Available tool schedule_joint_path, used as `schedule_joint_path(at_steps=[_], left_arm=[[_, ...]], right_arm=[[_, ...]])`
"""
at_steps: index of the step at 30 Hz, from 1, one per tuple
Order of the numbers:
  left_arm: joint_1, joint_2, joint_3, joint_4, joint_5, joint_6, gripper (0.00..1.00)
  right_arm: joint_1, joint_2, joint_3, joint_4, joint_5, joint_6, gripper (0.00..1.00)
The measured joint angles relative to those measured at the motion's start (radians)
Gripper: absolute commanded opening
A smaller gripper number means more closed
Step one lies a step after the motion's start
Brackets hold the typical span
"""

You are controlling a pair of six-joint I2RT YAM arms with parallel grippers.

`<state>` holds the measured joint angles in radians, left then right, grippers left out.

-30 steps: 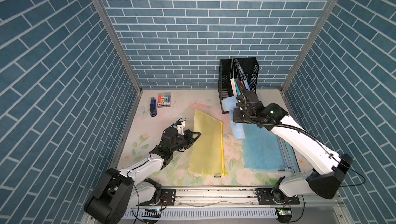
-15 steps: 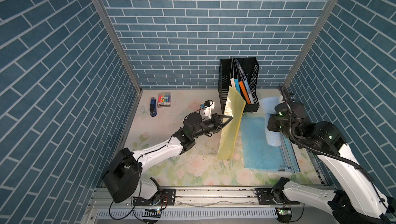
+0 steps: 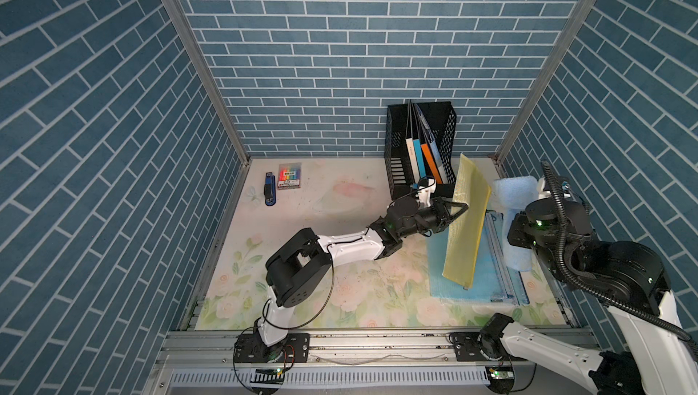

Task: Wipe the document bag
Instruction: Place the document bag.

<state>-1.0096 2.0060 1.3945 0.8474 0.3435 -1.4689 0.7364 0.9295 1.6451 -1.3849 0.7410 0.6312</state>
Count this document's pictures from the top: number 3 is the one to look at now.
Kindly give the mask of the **light blue cleaning cloth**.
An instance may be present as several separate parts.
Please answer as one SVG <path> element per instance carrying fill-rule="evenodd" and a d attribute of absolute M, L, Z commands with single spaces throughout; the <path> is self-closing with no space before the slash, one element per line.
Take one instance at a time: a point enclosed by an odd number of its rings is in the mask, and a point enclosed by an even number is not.
<path fill-rule="evenodd" d="M 496 199 L 503 209 L 504 221 L 501 232 L 501 244 L 505 265 L 516 271 L 532 269 L 532 251 L 525 244 L 510 244 L 508 233 L 516 215 L 525 210 L 528 204 L 538 199 L 538 180 L 532 176 L 503 178 L 493 182 Z"/>

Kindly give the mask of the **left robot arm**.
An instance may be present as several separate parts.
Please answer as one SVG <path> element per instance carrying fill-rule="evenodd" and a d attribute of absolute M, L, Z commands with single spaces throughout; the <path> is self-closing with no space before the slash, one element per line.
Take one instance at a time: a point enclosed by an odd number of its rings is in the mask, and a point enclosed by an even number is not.
<path fill-rule="evenodd" d="M 254 335 L 266 347 L 280 344 L 290 331 L 305 326 L 291 324 L 294 308 L 314 293 L 327 273 L 345 264 L 390 257 L 402 249 L 405 238 L 442 233 L 468 209 L 464 202 L 443 197 L 425 203 L 403 197 L 358 233 L 326 236 L 301 229 L 265 264 L 268 298 Z"/>

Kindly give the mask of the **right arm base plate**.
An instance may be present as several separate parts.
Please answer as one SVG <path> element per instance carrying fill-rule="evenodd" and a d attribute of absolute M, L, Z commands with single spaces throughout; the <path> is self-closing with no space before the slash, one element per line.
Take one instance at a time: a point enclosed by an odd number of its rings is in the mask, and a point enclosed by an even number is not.
<path fill-rule="evenodd" d="M 524 362 L 510 355 L 500 340 L 475 331 L 457 331 L 447 335 L 458 362 Z"/>

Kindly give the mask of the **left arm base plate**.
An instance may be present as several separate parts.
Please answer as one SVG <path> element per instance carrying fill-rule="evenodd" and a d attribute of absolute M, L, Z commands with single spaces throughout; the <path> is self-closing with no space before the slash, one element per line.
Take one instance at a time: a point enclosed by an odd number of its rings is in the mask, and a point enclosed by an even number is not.
<path fill-rule="evenodd" d="M 310 335 L 290 333 L 272 346 L 263 343 L 257 332 L 241 334 L 234 345 L 236 363 L 306 363 L 310 349 Z"/>

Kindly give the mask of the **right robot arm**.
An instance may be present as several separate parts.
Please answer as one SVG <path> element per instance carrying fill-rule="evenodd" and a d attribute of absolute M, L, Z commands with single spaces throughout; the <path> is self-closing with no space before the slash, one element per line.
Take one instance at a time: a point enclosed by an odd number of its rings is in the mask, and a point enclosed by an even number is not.
<path fill-rule="evenodd" d="M 694 394 L 697 343 L 682 328 L 662 258 L 637 242 L 600 240 L 585 206 L 532 202 L 507 233 L 565 285 L 600 349 L 584 349 L 496 313 L 481 330 L 483 354 L 524 359 L 592 394 Z"/>

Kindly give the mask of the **yellow mesh document bag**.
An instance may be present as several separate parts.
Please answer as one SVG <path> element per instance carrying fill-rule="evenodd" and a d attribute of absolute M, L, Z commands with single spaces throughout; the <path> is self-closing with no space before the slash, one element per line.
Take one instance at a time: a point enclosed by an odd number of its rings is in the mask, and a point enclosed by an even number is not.
<path fill-rule="evenodd" d="M 485 214 L 492 188 L 477 164 L 461 155 L 452 201 L 465 202 L 468 211 L 448 227 L 443 277 L 471 289 L 476 276 Z"/>

